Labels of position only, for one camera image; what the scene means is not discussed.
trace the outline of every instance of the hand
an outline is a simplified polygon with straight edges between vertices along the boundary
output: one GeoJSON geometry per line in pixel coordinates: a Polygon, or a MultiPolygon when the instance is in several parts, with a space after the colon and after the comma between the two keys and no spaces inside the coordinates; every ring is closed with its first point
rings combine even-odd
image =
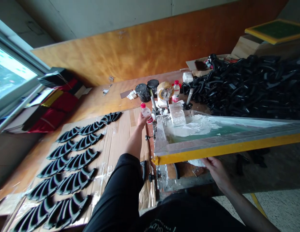
{"type": "Polygon", "coordinates": [[[220,160],[215,157],[203,158],[201,160],[209,169],[212,178],[224,194],[234,188],[220,160]]]}
{"type": "Polygon", "coordinates": [[[138,120],[137,120],[137,126],[144,128],[144,126],[146,125],[146,122],[148,119],[150,119],[152,116],[149,115],[149,117],[144,117],[143,114],[140,112],[138,120]]]}

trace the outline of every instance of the terrazzo floor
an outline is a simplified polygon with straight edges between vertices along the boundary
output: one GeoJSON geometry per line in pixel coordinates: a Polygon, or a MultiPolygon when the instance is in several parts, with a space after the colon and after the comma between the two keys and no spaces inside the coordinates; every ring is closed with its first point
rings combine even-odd
{"type": "MultiPolygon", "coordinates": [[[[281,232],[300,231],[300,189],[255,193],[268,219],[281,232]]],[[[250,194],[244,196],[254,204],[250,194]]],[[[214,197],[232,216],[241,219],[225,197],[214,197]]]]}

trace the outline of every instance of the black shirt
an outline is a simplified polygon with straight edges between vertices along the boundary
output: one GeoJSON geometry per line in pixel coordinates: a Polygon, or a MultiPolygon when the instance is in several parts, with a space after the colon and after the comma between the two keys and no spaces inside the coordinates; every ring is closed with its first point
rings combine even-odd
{"type": "Polygon", "coordinates": [[[173,194],[139,217],[140,161],[120,156],[84,231],[249,231],[211,198],[173,194]]]}

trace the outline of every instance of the red fabric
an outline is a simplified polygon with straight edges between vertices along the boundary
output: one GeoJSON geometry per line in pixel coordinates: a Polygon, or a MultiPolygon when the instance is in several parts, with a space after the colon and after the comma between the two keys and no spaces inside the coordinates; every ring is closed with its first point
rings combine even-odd
{"type": "Polygon", "coordinates": [[[66,113],[55,109],[48,109],[47,112],[32,126],[28,133],[51,132],[57,129],[66,113]]]}
{"type": "Polygon", "coordinates": [[[67,84],[59,86],[58,89],[62,90],[63,92],[70,91],[77,82],[78,80],[73,77],[67,84]]]}
{"type": "Polygon", "coordinates": [[[78,98],[68,92],[65,92],[52,103],[50,108],[64,112],[70,112],[77,102],[78,98]]]}

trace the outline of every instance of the tape roll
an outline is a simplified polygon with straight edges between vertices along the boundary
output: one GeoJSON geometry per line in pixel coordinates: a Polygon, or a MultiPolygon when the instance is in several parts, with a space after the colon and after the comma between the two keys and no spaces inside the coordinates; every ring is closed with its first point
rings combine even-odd
{"type": "Polygon", "coordinates": [[[157,87],[157,97],[161,98],[162,100],[170,99],[174,94],[174,88],[169,82],[162,82],[157,87]]]}

